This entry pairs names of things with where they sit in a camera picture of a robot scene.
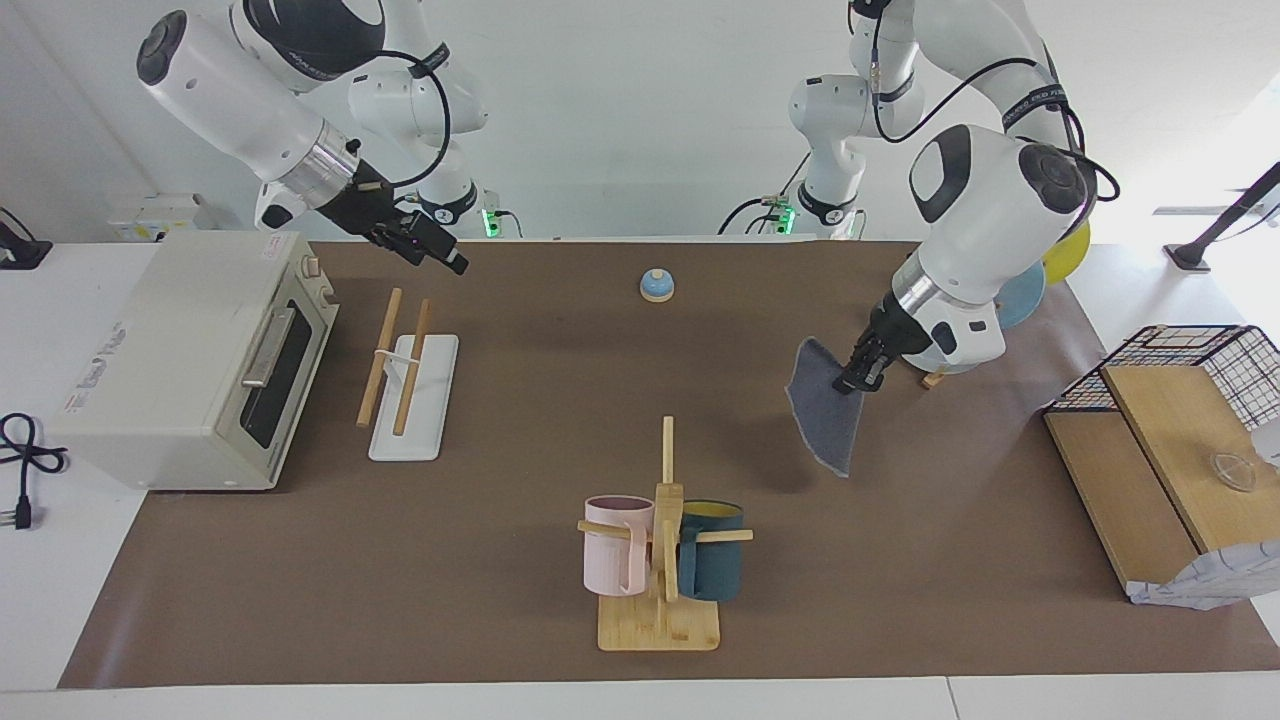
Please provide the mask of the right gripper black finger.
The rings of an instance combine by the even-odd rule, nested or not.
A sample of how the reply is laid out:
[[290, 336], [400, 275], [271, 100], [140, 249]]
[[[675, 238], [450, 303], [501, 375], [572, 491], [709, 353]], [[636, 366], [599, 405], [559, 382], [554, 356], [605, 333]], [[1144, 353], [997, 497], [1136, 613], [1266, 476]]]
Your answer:
[[413, 266], [421, 266], [428, 259], [442, 264], [456, 275], [466, 273], [470, 260], [458, 250], [456, 240], [413, 240], [396, 241], [396, 252]]
[[412, 255], [417, 261], [463, 261], [457, 238], [424, 211], [412, 213]]

